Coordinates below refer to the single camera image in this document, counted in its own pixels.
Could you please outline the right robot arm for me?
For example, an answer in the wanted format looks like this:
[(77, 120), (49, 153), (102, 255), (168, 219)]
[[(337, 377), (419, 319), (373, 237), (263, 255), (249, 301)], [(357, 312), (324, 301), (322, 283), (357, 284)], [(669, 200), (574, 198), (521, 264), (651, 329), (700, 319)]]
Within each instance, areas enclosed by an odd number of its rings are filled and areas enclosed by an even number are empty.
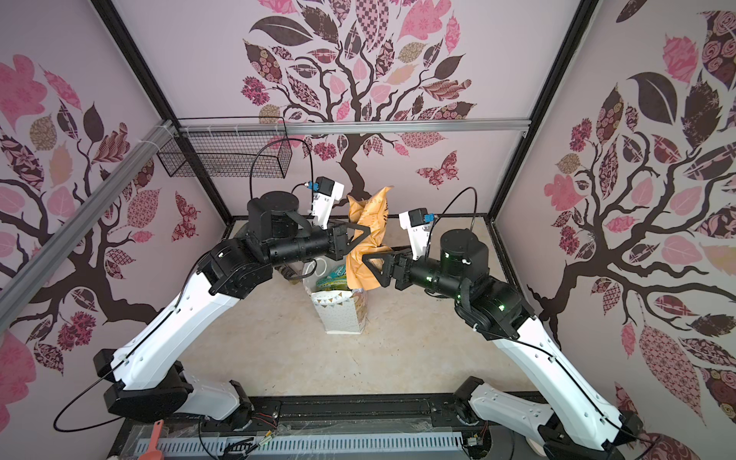
[(511, 358), (544, 397), (538, 404), (467, 379), (459, 414), (525, 437), (549, 459), (620, 459), (642, 421), (607, 402), (565, 357), (524, 297), (490, 274), (489, 249), (469, 229), (446, 232), (436, 259), (412, 250), (366, 254), (382, 287), (419, 287), (454, 302), (456, 314)]

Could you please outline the white patterned paper bag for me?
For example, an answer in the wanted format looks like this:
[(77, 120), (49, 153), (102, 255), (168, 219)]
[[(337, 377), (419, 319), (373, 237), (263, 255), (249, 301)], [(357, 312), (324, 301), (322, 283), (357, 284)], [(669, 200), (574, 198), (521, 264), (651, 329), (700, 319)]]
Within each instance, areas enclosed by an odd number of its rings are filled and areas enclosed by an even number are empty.
[(303, 268), (309, 277), (302, 280), (302, 285), (328, 335), (360, 335), (368, 318), (366, 291), (324, 287), (332, 274), (341, 283), (344, 268), (343, 262), (325, 257), (317, 257)]

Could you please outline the orange snack packet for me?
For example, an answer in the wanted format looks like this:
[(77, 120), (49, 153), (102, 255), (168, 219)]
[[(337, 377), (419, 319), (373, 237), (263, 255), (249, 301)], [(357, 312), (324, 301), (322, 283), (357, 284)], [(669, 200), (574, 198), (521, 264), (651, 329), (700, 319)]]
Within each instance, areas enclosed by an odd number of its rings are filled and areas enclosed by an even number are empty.
[(389, 246), (383, 244), (389, 216), (387, 195), (391, 190), (391, 186), (384, 187), (373, 197), (363, 201), (348, 197), (350, 222), (370, 230), (370, 232), (356, 230), (354, 233), (356, 238), (365, 236), (365, 239), (346, 257), (345, 268), (349, 289), (371, 291), (381, 286), (370, 269), (362, 262), (362, 256), (391, 250)]

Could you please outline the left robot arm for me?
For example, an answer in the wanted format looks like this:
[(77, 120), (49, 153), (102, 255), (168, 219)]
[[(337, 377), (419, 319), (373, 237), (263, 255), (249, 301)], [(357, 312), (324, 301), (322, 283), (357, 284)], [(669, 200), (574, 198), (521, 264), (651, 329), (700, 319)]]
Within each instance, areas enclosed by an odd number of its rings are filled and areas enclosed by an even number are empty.
[(180, 355), (278, 266), (308, 264), (318, 256), (340, 261), (371, 233), (364, 225), (331, 220), (332, 200), (323, 194), (312, 207), (316, 223), (284, 191), (251, 199), (247, 207), (246, 225), (202, 255), (181, 293), (151, 324), (125, 346), (95, 356), (99, 377), (111, 383), (103, 395), (109, 413), (142, 423), (188, 414), (245, 427), (253, 405), (243, 387), (196, 378)]

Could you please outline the yellow green snack packet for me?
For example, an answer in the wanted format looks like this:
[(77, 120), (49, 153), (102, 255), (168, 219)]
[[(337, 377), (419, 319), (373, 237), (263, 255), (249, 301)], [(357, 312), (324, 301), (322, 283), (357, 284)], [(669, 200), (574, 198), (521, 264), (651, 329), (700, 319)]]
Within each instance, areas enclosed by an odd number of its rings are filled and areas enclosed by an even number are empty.
[(318, 280), (315, 289), (317, 291), (348, 291), (350, 288), (347, 283), (347, 276), (342, 275), (335, 278), (326, 276)]

